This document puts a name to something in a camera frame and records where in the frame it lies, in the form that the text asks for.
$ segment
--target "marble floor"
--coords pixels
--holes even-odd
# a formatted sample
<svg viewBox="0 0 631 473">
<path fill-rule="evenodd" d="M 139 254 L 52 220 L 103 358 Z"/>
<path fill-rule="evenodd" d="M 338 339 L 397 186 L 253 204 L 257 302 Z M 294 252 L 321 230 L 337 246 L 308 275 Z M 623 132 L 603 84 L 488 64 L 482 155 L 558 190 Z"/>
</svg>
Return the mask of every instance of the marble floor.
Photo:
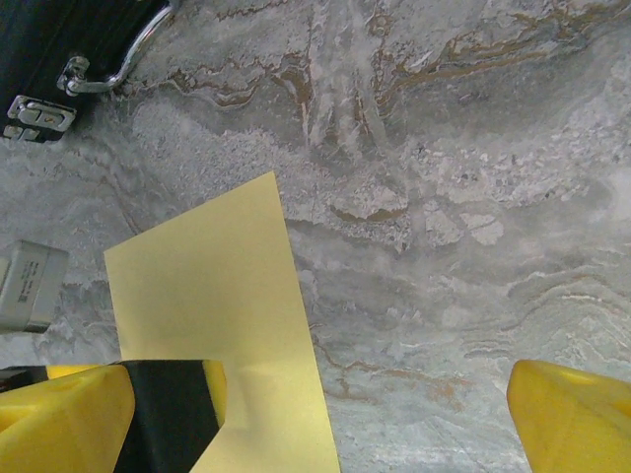
<svg viewBox="0 0 631 473">
<path fill-rule="evenodd" d="M 117 360 L 104 249 L 270 169 L 344 472 L 527 472 L 537 358 L 631 379 L 631 1 L 185 1 L 61 142 L 0 142 L 0 246 L 71 253 L 3 366 Z"/>
</svg>

